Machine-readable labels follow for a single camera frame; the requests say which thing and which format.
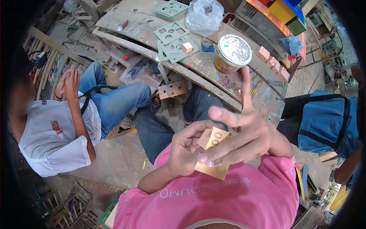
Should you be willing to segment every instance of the white t-shirt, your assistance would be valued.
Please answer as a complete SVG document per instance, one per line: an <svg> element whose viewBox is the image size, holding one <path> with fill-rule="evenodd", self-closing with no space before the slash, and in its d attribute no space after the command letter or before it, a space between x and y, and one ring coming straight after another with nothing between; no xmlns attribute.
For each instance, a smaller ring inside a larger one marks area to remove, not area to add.
<svg viewBox="0 0 366 229"><path fill-rule="evenodd" d="M80 108L85 96L79 99ZM101 119L90 99L83 120L93 146L101 138ZM32 169L41 177L55 176L90 165L85 136L76 138L67 101L34 101L19 149Z"/></svg>

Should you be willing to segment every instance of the paint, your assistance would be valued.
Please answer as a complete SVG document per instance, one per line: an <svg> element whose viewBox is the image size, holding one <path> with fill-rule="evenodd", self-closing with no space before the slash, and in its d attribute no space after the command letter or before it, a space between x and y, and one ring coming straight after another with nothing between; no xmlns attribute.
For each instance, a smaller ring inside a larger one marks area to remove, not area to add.
<svg viewBox="0 0 366 229"><path fill-rule="evenodd" d="M251 61L252 50L241 37L227 34L219 39L215 50L215 66L224 74L232 74Z"/></svg>

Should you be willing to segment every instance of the pink wooden cube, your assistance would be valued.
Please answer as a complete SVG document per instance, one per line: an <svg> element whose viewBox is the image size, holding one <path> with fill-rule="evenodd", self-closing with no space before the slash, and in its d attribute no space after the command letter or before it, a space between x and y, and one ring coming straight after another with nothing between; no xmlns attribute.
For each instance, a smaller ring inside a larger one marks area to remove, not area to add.
<svg viewBox="0 0 366 229"><path fill-rule="evenodd" d="M184 43L182 45L182 50L185 52L185 53L189 53L190 51L193 50L193 46L191 45L191 43L187 42L187 43Z"/></svg>
<svg viewBox="0 0 366 229"><path fill-rule="evenodd" d="M281 66L280 70L277 72L278 77L280 77L280 80L282 82L286 82L290 76L290 74L287 72L286 68Z"/></svg>
<svg viewBox="0 0 366 229"><path fill-rule="evenodd" d="M269 58L269 52L263 47L261 46L260 49L257 52L257 56L264 62L268 61Z"/></svg>
<svg viewBox="0 0 366 229"><path fill-rule="evenodd" d="M273 66L276 65L276 61L277 61L276 58L274 58L273 56L270 56L268 61L267 61L267 66L269 68L272 68Z"/></svg>
<svg viewBox="0 0 366 229"><path fill-rule="evenodd" d="M277 73L280 70L280 62L276 60L276 65L272 67L272 71Z"/></svg>

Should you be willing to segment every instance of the blue jeans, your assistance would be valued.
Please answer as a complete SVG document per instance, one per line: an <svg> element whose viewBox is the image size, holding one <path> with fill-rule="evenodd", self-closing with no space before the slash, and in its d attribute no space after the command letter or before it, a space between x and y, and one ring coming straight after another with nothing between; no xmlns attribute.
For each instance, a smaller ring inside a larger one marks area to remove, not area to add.
<svg viewBox="0 0 366 229"><path fill-rule="evenodd" d="M210 106L223 107L223 103L214 95L194 85L191 95L183 107L184 119L187 122L209 120L208 109ZM228 130L226 124L214 122L223 124L225 130ZM160 121L148 107L140 108L135 112L135 124L146 156L154 164L160 152L172 142L174 131L170 126Z"/></svg>
<svg viewBox="0 0 366 229"><path fill-rule="evenodd" d="M80 78L79 91L85 93L97 85L106 85L106 82L102 66L99 62L93 62ZM102 120L102 138L106 138L134 107L152 110L150 97L150 86L144 82L128 84L104 95L93 91L91 100L97 106Z"/></svg>

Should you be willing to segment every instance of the pink t-shirt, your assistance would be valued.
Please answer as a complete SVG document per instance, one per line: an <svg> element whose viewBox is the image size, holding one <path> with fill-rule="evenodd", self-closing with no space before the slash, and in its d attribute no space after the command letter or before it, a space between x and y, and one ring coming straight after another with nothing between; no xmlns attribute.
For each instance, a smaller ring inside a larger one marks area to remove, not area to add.
<svg viewBox="0 0 366 229"><path fill-rule="evenodd" d="M154 169L167 163L170 148L156 158ZM213 218L250 229L290 228L299 205L294 163L295 157L263 155L258 169L230 165L224 181L194 171L153 194L134 187L120 196L113 229L186 228Z"/></svg>

